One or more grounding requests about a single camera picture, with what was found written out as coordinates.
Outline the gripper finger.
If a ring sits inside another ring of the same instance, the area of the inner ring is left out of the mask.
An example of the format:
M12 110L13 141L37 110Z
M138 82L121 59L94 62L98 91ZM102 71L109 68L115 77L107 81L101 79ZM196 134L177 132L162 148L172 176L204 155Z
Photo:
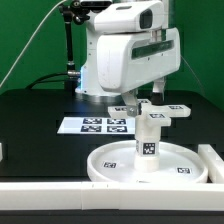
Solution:
M151 101L153 103L162 103L163 102L165 84L166 84L165 78L159 78L154 81L152 94L151 94Z
M130 117L135 117L138 114L138 100L136 91L131 90L122 93L121 96L127 108L127 115Z

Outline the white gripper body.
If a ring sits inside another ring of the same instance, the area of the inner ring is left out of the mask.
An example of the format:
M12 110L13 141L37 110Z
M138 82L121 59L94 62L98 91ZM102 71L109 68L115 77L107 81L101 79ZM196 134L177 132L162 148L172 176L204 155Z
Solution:
M104 91L125 93L177 71L180 38L176 28L156 41L150 32L102 35L97 43L98 80Z

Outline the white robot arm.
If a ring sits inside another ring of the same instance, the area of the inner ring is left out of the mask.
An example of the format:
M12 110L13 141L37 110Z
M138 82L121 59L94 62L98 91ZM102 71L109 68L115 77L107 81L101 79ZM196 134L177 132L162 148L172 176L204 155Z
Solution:
M153 85L164 99L166 76L180 67L175 0L80 0L87 16L87 59L77 92L93 102L122 98L127 114L138 114L137 89Z

